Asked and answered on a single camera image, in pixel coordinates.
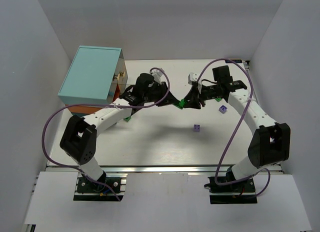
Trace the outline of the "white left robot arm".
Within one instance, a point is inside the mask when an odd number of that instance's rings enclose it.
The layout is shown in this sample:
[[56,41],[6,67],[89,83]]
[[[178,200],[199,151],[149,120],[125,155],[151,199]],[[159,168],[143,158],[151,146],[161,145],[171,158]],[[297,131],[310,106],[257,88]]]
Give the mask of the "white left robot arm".
[[134,85],[127,87],[113,103],[84,117],[72,116],[64,130],[59,146],[79,166],[81,173],[103,186],[106,173],[95,159],[98,136],[122,119],[129,118],[143,108],[178,103],[170,93],[170,82],[162,81],[165,74],[154,67],[142,73]]

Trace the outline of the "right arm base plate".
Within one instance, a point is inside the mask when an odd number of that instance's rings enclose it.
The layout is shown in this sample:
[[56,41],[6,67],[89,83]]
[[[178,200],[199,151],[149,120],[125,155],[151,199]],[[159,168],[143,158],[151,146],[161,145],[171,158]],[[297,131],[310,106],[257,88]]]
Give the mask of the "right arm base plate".
[[217,185],[215,177],[208,177],[204,188],[209,190],[212,205],[257,204],[256,188],[253,179],[231,185]]

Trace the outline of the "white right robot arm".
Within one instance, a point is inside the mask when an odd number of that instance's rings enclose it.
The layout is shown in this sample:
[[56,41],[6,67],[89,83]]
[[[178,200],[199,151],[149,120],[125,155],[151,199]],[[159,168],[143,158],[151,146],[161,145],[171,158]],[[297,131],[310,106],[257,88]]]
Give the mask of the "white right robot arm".
[[183,99],[183,108],[201,109],[206,101],[224,99],[247,124],[252,139],[247,156],[231,166],[226,173],[226,182],[240,181],[255,175],[260,170],[282,161],[290,154],[291,129],[287,123],[278,123],[253,100],[248,87],[241,80],[234,80],[227,65],[213,68],[214,83],[205,86],[200,75],[190,73],[191,89]]

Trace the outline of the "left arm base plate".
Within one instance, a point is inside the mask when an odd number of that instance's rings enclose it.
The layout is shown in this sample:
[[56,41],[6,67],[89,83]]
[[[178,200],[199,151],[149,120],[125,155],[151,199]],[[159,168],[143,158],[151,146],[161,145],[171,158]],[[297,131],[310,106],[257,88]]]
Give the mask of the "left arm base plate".
[[[126,174],[113,173],[106,175],[104,183],[112,188],[120,201],[123,199],[127,183]],[[76,180],[73,200],[81,202],[119,202],[108,187],[92,183],[82,175],[79,175]]]

